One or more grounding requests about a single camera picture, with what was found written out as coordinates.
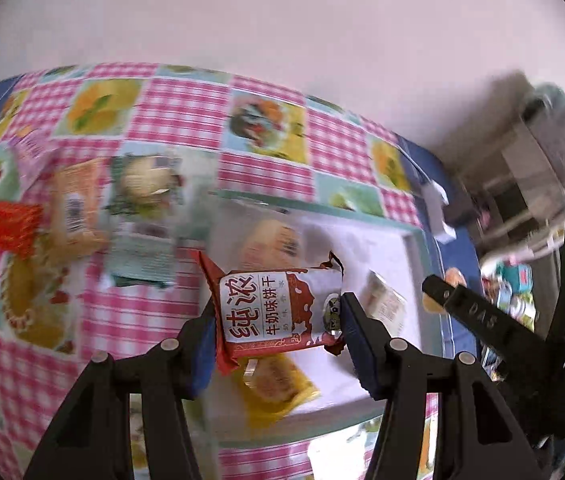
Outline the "white beige snack packet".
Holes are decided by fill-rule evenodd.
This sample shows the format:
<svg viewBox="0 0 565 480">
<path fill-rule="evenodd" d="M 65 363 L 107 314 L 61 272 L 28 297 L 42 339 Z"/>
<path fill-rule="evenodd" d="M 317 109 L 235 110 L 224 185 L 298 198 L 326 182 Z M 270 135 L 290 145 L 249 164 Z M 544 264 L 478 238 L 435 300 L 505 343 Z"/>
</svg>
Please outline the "white beige snack packet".
<svg viewBox="0 0 565 480">
<path fill-rule="evenodd" d="M 392 337 L 403 333 L 406 300 L 375 271 L 370 271 L 367 276 L 363 308 L 371 318 L 380 321 Z"/>
</svg>

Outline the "yellow snack packet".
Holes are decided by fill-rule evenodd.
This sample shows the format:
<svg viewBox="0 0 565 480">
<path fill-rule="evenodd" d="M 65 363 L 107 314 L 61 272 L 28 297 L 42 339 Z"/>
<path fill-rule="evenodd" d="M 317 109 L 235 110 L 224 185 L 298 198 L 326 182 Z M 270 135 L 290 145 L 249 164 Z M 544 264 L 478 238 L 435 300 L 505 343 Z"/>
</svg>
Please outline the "yellow snack packet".
<svg viewBox="0 0 565 480">
<path fill-rule="evenodd" d="M 285 353 L 240 360 L 230 378 L 238 388 L 252 431 L 275 425 L 320 396 L 314 382 Z"/>
</svg>

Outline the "red white milk biscuit packet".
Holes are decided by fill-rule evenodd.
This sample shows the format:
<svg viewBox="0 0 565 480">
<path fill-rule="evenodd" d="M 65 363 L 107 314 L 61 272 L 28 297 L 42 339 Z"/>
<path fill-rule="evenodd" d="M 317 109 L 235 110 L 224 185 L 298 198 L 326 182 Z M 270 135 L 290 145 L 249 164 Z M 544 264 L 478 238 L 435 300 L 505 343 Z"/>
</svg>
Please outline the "red white milk biscuit packet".
<svg viewBox="0 0 565 480">
<path fill-rule="evenodd" d="M 211 292 L 220 373 L 232 374 L 242 359 L 320 346 L 337 356 L 344 349 L 344 266 L 336 255 L 312 268 L 228 273 L 200 250 L 191 256 Z"/>
</svg>

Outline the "orange snack packet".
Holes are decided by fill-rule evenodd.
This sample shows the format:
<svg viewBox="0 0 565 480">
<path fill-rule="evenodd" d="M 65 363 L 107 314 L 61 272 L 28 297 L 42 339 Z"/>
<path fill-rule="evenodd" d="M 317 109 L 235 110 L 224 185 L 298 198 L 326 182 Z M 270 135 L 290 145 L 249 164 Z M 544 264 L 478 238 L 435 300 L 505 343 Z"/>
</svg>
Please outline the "orange snack packet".
<svg viewBox="0 0 565 480">
<path fill-rule="evenodd" d="M 54 175 L 50 238 L 52 260 L 68 263 L 99 252 L 108 236 L 98 229 L 101 159 L 67 166 Z"/>
</svg>

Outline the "red Rolet Kiss packet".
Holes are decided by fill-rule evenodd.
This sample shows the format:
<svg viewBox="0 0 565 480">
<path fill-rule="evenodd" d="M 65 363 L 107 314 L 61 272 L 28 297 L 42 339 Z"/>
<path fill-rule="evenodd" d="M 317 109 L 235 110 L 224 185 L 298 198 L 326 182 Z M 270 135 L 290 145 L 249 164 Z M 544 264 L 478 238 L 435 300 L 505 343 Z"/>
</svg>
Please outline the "red Rolet Kiss packet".
<svg viewBox="0 0 565 480">
<path fill-rule="evenodd" d="M 20 258 L 32 256 L 43 208 L 0 200 L 0 250 Z"/>
</svg>

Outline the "green bread snack packet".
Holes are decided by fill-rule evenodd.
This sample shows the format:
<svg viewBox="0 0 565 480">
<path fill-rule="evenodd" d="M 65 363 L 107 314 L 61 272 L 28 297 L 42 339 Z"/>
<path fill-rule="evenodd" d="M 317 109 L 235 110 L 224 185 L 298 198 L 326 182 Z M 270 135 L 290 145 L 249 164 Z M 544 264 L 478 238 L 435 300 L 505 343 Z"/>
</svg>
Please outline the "green bread snack packet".
<svg viewBox="0 0 565 480">
<path fill-rule="evenodd" d="M 110 162 L 110 242 L 104 272 L 116 287 L 174 285 L 182 160 L 173 153 L 124 154 Z"/>
</svg>

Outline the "clear bread packet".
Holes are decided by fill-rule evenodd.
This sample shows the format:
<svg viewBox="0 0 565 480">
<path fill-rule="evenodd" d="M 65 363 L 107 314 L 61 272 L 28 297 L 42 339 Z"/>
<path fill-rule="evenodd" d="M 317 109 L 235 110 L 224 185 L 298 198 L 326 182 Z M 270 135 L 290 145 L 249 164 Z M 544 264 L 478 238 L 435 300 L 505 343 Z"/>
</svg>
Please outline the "clear bread packet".
<svg viewBox="0 0 565 480">
<path fill-rule="evenodd" d="M 225 270 L 284 270 L 319 263 L 291 210 L 227 200 L 218 211 L 214 255 Z"/>
</svg>

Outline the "purple swiss roll packet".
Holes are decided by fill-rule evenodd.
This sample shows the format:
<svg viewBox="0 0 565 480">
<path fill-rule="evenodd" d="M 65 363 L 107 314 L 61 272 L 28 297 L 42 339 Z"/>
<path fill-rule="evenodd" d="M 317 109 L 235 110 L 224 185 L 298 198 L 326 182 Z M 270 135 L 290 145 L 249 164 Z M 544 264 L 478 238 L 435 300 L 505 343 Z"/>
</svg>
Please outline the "purple swiss roll packet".
<svg viewBox="0 0 565 480">
<path fill-rule="evenodd" d="M 23 128 L 8 140 L 22 192 L 35 183 L 54 157 L 57 147 L 50 137 L 49 130 Z"/>
</svg>

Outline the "colourful snack pile on floor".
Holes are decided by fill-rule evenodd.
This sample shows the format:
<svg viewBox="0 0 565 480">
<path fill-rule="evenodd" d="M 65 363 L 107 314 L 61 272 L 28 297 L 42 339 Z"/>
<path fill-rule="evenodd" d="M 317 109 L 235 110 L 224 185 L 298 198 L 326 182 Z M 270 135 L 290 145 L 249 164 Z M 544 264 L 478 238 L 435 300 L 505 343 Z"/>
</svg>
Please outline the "colourful snack pile on floor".
<svg viewBox="0 0 565 480">
<path fill-rule="evenodd" d="M 532 332 L 537 310 L 533 296 L 533 270 L 527 263 L 488 262 L 481 267 L 486 296 L 500 310 Z"/>
</svg>

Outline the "white tray with green rim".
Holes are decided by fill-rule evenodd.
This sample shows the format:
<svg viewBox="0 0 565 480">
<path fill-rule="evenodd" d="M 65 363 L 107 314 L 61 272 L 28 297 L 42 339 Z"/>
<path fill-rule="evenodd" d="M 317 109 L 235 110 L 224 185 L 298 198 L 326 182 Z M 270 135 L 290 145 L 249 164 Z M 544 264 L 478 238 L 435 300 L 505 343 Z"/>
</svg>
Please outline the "white tray with green rim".
<svg viewBox="0 0 565 480">
<path fill-rule="evenodd" d="M 255 200 L 221 192 L 212 200 L 209 256 L 225 271 L 235 269 L 240 249 L 258 221 L 274 218 L 299 232 L 301 261 L 316 266 L 334 252 L 345 267 L 344 288 L 363 299 L 369 276 L 380 278 L 406 301 L 399 336 L 427 354 L 442 352 L 439 317 L 422 307 L 421 284 L 433 272 L 432 259 L 421 232 L 329 207 L 283 200 Z M 317 399 L 295 408 L 262 430 L 248 425 L 247 408 L 235 381 L 215 373 L 203 392 L 204 420 L 221 444 L 245 446 L 294 442 L 366 422 L 384 411 L 384 404 L 369 396 L 354 373 L 347 352 L 333 356 L 324 348 L 292 353 L 294 363 L 314 382 Z"/>
</svg>

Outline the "grey shelf furniture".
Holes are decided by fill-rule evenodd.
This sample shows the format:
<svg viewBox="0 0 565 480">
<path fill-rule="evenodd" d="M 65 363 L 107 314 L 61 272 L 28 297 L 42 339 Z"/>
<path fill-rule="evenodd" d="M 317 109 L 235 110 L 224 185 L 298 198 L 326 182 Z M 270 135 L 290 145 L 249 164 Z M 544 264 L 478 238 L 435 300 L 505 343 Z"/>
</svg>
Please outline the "grey shelf furniture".
<svg viewBox="0 0 565 480">
<path fill-rule="evenodd" d="M 481 262 L 539 258 L 565 229 L 565 92 L 529 88 L 491 139 L 457 162 L 456 197 L 445 214 L 470 234 Z"/>
</svg>

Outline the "pink checkered picture tablecloth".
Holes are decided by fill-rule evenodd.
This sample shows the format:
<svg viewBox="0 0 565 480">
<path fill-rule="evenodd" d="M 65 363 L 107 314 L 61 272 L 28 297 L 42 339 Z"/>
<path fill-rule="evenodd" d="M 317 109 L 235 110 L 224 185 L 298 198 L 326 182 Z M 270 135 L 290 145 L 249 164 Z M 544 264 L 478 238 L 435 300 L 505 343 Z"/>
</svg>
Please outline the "pink checkered picture tablecloth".
<svg viewBox="0 0 565 480">
<path fill-rule="evenodd" d="M 8 140 L 46 129 L 57 151 L 25 192 Z M 104 272 L 110 162 L 173 153 L 183 179 L 173 286 L 116 287 Z M 50 255 L 54 175 L 100 158 L 99 252 Z M 0 200 L 40 205 L 31 257 L 0 250 L 0 478 L 24 475 L 51 416 L 92 352 L 127 358 L 176 335 L 205 293 L 191 250 L 206 249 L 221 192 L 392 221 L 423 234 L 398 136 L 314 96 L 179 65 L 101 63 L 20 76 L 0 109 Z"/>
</svg>

